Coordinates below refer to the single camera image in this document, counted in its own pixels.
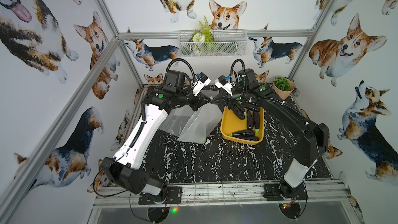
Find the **frosted zip-top bag front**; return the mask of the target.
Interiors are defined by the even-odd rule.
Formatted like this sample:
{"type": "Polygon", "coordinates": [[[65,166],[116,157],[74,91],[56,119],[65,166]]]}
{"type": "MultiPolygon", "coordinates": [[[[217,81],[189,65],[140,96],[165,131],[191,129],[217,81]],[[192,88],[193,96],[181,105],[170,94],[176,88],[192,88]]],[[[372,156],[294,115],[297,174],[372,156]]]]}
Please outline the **frosted zip-top bag front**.
{"type": "Polygon", "coordinates": [[[219,106],[210,103],[201,106],[196,112],[184,106],[178,117],[182,120],[178,141],[205,144],[207,137],[221,121],[222,111],[219,106]]]}

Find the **yellow plastic tray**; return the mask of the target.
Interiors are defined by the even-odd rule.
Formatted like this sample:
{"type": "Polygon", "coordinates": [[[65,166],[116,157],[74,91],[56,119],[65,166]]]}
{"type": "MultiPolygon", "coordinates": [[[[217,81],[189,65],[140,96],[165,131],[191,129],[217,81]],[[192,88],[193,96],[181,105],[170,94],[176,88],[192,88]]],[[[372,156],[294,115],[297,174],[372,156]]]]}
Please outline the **yellow plastic tray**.
{"type": "Polygon", "coordinates": [[[260,127],[259,131],[256,133],[256,137],[259,139],[258,141],[249,141],[229,136],[230,133],[245,130],[247,127],[247,120],[238,119],[233,111],[229,110],[227,107],[225,107],[223,111],[220,132],[226,140],[248,145],[257,145],[264,140],[264,110],[261,110],[259,115],[260,127]]]}

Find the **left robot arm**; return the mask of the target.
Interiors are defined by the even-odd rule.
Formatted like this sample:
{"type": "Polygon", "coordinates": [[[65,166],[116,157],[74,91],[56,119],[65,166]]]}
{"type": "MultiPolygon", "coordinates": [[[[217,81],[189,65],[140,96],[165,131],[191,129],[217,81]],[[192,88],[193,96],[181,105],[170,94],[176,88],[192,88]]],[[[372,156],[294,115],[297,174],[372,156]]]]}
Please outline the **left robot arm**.
{"type": "Polygon", "coordinates": [[[176,107],[188,106],[193,111],[211,102],[203,92],[167,92],[160,88],[148,93],[141,104],[142,119],[137,123],[124,145],[113,157],[103,159],[101,169],[110,182],[133,194],[164,197],[166,183],[140,169],[144,154],[156,131],[176,107]]]}

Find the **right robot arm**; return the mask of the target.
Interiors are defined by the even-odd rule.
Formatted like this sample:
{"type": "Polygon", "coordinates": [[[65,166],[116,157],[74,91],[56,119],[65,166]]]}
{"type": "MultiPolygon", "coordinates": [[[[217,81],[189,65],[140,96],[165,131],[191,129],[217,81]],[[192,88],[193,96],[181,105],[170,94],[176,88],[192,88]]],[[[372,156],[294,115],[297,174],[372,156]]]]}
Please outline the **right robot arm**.
{"type": "Polygon", "coordinates": [[[280,190],[286,197],[292,197],[304,184],[304,179],[312,166],[323,155],[328,146],[329,129],[324,123],[316,124],[305,118],[294,107],[286,104],[273,88],[249,87],[240,85],[215,83],[220,89],[219,94],[212,100],[213,104],[222,105],[235,111],[240,117],[243,110],[259,113],[265,110],[286,125],[295,140],[296,146],[292,149],[291,164],[280,181],[280,190]]]}

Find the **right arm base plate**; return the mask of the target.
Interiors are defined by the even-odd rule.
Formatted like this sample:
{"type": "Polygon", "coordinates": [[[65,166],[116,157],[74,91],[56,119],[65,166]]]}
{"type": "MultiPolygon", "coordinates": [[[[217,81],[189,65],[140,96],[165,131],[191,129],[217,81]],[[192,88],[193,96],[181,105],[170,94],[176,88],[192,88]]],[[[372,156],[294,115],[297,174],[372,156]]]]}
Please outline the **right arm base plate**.
{"type": "Polygon", "coordinates": [[[263,197],[267,201],[292,201],[307,200],[308,194],[304,183],[301,183],[296,188],[291,188],[288,184],[264,184],[263,197]]]}

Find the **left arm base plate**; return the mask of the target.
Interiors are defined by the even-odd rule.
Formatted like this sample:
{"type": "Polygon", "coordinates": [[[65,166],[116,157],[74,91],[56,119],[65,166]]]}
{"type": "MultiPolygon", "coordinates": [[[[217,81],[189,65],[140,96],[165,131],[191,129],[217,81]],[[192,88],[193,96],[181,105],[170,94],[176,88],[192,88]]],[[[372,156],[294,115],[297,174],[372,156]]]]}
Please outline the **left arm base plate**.
{"type": "Polygon", "coordinates": [[[182,187],[165,186],[158,195],[150,193],[140,193],[139,205],[155,205],[155,204],[180,204],[182,197],[182,187]]]}

